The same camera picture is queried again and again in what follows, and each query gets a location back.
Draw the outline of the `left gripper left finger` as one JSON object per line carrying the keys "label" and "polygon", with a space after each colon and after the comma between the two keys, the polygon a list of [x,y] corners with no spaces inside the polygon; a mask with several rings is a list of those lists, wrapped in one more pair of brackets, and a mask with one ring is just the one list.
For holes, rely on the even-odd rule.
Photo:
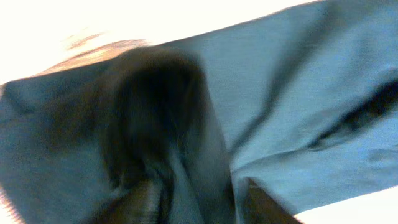
{"label": "left gripper left finger", "polygon": [[126,194],[99,208],[91,224],[153,224],[159,221],[162,185],[143,180]]}

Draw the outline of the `black t-shirt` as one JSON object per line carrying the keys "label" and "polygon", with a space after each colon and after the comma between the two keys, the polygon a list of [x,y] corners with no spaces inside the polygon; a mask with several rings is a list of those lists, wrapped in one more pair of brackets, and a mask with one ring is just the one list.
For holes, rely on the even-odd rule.
{"label": "black t-shirt", "polygon": [[143,180],[158,223],[244,223],[247,179],[292,215],[397,185],[397,2],[317,1],[15,80],[1,198],[90,223]]}

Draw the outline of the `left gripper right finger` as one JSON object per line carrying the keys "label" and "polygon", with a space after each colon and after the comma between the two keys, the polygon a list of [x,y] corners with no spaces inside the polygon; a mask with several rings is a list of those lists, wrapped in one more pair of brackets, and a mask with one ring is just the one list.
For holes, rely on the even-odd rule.
{"label": "left gripper right finger", "polygon": [[247,179],[247,184],[244,197],[244,223],[302,224],[254,179]]}

